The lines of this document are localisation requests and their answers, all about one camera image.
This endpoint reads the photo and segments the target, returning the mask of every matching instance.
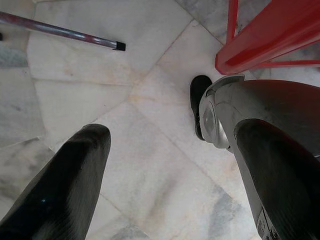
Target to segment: floor tile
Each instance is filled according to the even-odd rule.
[[[320,70],[317,67],[281,67],[265,69],[260,79],[287,80],[320,87]]]
[[[221,43],[227,39],[228,2],[226,0],[176,0]],[[242,30],[270,0],[240,0],[236,33]]]
[[[196,21],[192,22],[160,59],[145,80],[136,86],[130,102],[228,194],[249,210],[247,195],[233,154],[199,141],[190,107],[190,82],[205,74],[213,82],[220,75],[212,56],[220,49]],[[247,79],[254,77],[246,72]]]
[[[110,129],[112,142],[101,194],[151,239],[256,234],[251,215],[134,106],[123,103],[96,123]]]
[[[35,88],[46,130],[43,140],[52,149],[125,101],[132,89],[129,85],[52,80],[37,80]]]
[[[53,156],[38,138],[0,149],[0,219]]]
[[[31,0],[0,0],[0,11],[32,19],[35,5]],[[0,67],[27,67],[26,48],[29,31],[8,24],[1,25]]]
[[[149,240],[150,238],[124,217],[103,196],[100,196],[86,239]]]
[[[148,73],[191,16],[174,0],[96,0],[38,3],[35,19],[124,42],[127,51],[32,33],[27,53],[34,78],[133,84]]]
[[[0,148],[45,133],[35,86],[27,68],[0,69]]]
[[[189,93],[176,88],[170,74],[156,67],[145,82],[134,89],[130,101],[211,179],[250,211],[235,157],[196,137]]]
[[[272,62],[296,61],[296,60],[318,60],[320,59],[320,42],[311,44],[307,47],[289,52],[276,57]],[[265,79],[284,79],[295,82],[306,83],[319,86],[317,67],[279,67],[279,68],[261,68],[252,70],[258,78]]]
[[[157,63],[172,83],[189,92],[191,80],[207,75],[213,81],[222,75],[214,68],[215,54],[222,44],[196,20],[192,21]]]

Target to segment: marble floor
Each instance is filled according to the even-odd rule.
[[[0,0],[0,11],[127,44],[1,26],[0,219],[70,136],[99,123],[112,145],[88,240],[260,239],[234,156],[197,139],[189,106],[193,77],[221,77],[227,2]],[[269,2],[240,0],[237,32]],[[320,87],[318,68],[244,74]]]

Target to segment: metal pole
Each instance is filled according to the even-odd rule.
[[[272,0],[217,53],[215,68],[240,73],[320,41],[319,13],[319,0]]]
[[[88,35],[82,32],[46,24],[40,21],[27,19],[0,11],[0,24],[10,24],[26,28],[28,30],[57,35],[68,39],[75,39],[86,43],[96,44],[114,50],[125,51],[126,44],[118,41],[111,41],[97,36]]]

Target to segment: black shoe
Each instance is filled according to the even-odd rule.
[[[202,95],[211,84],[212,81],[205,75],[196,76],[190,84],[190,103],[195,121],[195,134],[203,141],[204,138],[202,137],[200,129],[199,104]]]

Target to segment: gray marble vein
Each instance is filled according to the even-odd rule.
[[[0,69],[0,148],[44,133],[40,106],[29,70]]]
[[[100,195],[87,240],[149,240],[150,238]]]
[[[2,148],[0,196],[15,201],[53,155],[38,138]]]
[[[0,68],[5,67],[28,67],[27,54],[0,43]]]
[[[228,25],[227,0],[176,0],[198,22],[222,43],[226,42]],[[236,33],[241,31],[270,0],[240,0]]]

